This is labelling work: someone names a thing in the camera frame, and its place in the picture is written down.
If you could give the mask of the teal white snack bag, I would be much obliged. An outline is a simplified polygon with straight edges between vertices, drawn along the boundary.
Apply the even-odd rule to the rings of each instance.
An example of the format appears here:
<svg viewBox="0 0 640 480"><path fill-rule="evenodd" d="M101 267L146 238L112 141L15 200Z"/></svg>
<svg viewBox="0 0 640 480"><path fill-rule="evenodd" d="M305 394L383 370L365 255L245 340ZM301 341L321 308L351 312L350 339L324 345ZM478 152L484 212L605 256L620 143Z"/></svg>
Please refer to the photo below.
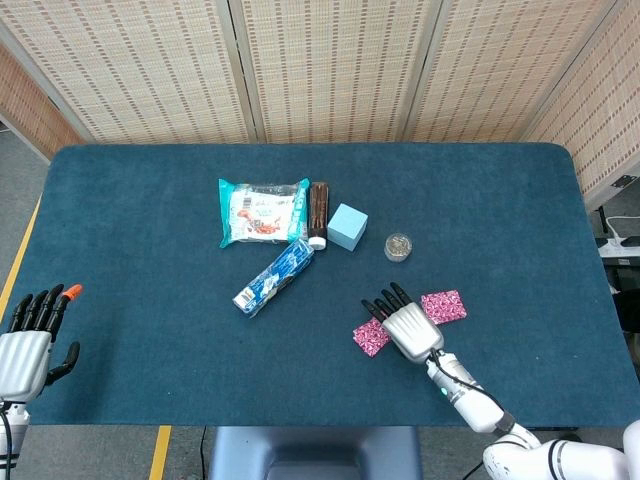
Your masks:
<svg viewBox="0 0 640 480"><path fill-rule="evenodd" d="M235 184L218 180L222 240L291 243L308 239L308 178L288 185Z"/></svg>

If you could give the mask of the blue felt table cover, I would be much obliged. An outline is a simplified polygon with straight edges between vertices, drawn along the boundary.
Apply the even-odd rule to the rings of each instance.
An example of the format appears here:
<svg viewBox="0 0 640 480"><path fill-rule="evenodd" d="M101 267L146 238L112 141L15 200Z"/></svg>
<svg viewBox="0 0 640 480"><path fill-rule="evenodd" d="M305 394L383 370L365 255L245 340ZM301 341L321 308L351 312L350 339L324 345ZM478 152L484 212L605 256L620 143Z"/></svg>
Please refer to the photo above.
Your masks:
<svg viewBox="0 0 640 480"><path fill-rule="evenodd" d="M282 251L220 248L218 180L329 185L368 215L256 316L233 298ZM392 233L413 245L384 253ZM629 358L569 153L547 143L89 145L52 162L11 298L84 291L52 355L74 371L29 405L37 425L457 425L425 369L353 342L391 282L455 289L445 347L528 427L640 418Z"/></svg>

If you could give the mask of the clear round plastic jar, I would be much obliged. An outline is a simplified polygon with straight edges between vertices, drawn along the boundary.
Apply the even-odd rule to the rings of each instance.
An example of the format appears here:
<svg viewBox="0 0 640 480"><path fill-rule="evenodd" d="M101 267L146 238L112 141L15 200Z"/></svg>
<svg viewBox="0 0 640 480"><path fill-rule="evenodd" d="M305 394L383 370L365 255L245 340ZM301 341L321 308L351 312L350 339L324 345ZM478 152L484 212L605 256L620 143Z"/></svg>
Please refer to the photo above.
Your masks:
<svg viewBox="0 0 640 480"><path fill-rule="evenodd" d="M384 244L384 253L386 258L391 262L405 261L413 250L411 239L400 232L389 235Z"/></svg>

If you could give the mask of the yellow floor tape strip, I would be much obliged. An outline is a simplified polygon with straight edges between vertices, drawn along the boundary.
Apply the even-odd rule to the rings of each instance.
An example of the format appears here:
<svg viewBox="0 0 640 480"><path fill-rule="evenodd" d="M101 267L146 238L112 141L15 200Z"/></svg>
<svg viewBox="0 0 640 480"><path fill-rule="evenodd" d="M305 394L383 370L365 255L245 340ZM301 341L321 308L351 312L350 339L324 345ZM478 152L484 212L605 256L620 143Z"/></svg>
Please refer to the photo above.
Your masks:
<svg viewBox="0 0 640 480"><path fill-rule="evenodd" d="M8 303L11 297L11 293L12 293L16 278L18 276L25 252L28 248L28 244L32 235L34 225L36 223L36 218L40 209L40 204L41 204L41 197L38 198L38 201L34 207L34 210L32 212L32 215L29 219L26 230L24 232L22 241L19 245L14 261L11 265L8 276L4 283L3 289L0 292L0 324L3 322L4 314L6 313L6 310L8 308Z"/></svg>

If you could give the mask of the woven bamboo screen panel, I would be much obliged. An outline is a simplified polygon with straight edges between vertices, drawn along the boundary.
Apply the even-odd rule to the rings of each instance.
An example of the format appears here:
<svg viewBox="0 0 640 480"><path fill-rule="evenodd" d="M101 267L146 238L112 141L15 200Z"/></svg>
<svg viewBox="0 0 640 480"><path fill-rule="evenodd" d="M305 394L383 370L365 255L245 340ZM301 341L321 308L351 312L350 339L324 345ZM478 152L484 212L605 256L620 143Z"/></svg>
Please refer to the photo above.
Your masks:
<svg viewBox="0 0 640 480"><path fill-rule="evenodd" d="M261 143L405 134L443 0L227 0Z"/></svg>
<svg viewBox="0 0 640 480"><path fill-rule="evenodd" d="M0 36L88 142L264 138L236 0L0 0Z"/></svg>
<svg viewBox="0 0 640 480"><path fill-rule="evenodd" d="M0 44L0 119L45 160L64 147L83 144L49 97Z"/></svg>
<svg viewBox="0 0 640 480"><path fill-rule="evenodd" d="M640 180L640 0L615 0L522 135L573 159L593 211Z"/></svg>
<svg viewBox="0 0 640 480"><path fill-rule="evenodd" d="M519 140L617 3L434 0L404 140Z"/></svg>

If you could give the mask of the white power strip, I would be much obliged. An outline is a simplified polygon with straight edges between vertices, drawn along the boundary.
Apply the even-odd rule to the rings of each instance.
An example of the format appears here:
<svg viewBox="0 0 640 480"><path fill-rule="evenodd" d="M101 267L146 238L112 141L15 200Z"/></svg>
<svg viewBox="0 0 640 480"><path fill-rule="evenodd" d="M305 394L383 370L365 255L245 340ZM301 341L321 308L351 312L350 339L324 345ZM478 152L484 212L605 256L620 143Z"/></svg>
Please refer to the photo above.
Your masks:
<svg viewBox="0 0 640 480"><path fill-rule="evenodd" d="M601 256L640 256L640 236L597 238Z"/></svg>

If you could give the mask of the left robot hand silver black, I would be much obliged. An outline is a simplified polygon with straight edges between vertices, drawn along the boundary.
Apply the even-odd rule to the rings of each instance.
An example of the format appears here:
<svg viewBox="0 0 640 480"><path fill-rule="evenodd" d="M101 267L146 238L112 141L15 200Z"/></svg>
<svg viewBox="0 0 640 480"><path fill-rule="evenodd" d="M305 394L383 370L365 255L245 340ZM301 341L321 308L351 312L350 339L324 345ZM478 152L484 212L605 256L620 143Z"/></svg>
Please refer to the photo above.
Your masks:
<svg viewBox="0 0 640 480"><path fill-rule="evenodd" d="M27 404L74 369L80 355L77 341L60 365L49 362L67 306L82 292L80 284L69 289L58 284L16 305L8 330L0 335L0 403Z"/></svg>

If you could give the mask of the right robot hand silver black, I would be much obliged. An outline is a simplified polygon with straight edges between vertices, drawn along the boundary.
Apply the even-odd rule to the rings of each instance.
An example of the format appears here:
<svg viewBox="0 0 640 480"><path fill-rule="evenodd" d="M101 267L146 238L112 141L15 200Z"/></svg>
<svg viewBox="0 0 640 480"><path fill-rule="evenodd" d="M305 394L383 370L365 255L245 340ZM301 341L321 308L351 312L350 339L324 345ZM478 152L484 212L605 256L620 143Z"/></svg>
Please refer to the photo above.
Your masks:
<svg viewBox="0 0 640 480"><path fill-rule="evenodd" d="M399 351L411 362L424 364L434 351L444 347L444 337L422 307L396 282L381 291L383 299L361 300Z"/></svg>

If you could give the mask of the brown bottle white cap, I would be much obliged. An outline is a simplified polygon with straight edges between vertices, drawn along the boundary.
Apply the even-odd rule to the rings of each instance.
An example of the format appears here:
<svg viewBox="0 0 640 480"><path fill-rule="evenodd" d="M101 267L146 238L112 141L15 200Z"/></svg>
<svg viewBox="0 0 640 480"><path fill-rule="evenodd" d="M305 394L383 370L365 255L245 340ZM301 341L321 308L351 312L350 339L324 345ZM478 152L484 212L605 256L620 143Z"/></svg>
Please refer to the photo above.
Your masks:
<svg viewBox="0 0 640 480"><path fill-rule="evenodd" d="M324 250L327 244L329 185L313 182L309 190L308 242L314 250Z"/></svg>

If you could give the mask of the light blue cube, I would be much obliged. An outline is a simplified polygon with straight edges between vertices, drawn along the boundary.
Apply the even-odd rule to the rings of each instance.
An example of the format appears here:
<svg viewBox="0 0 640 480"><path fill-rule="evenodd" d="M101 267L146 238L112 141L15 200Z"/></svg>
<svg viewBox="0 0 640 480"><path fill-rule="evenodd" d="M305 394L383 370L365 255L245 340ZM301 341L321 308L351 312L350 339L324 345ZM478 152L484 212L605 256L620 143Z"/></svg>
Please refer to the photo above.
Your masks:
<svg viewBox="0 0 640 480"><path fill-rule="evenodd" d="M354 251L367 222L367 214L341 203L328 223L328 240L348 251Z"/></svg>

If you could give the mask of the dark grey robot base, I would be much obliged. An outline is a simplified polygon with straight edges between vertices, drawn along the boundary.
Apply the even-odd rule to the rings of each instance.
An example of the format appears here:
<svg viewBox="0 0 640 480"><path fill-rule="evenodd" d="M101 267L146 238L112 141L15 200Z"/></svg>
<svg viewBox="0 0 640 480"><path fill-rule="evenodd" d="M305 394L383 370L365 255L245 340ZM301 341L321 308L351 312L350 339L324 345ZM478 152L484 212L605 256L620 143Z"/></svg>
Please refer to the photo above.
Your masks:
<svg viewBox="0 0 640 480"><path fill-rule="evenodd" d="M418 430L220 427L209 480L423 480Z"/></svg>

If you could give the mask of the blue cookie box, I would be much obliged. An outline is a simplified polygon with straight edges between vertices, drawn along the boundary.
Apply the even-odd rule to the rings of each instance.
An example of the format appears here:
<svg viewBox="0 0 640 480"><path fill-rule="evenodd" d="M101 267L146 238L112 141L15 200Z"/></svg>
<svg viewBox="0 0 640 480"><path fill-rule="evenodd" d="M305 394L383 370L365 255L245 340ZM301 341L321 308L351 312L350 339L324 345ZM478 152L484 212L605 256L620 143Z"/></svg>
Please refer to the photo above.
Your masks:
<svg viewBox="0 0 640 480"><path fill-rule="evenodd" d="M234 305L254 317L311 263L313 255L309 243L297 239L233 298Z"/></svg>

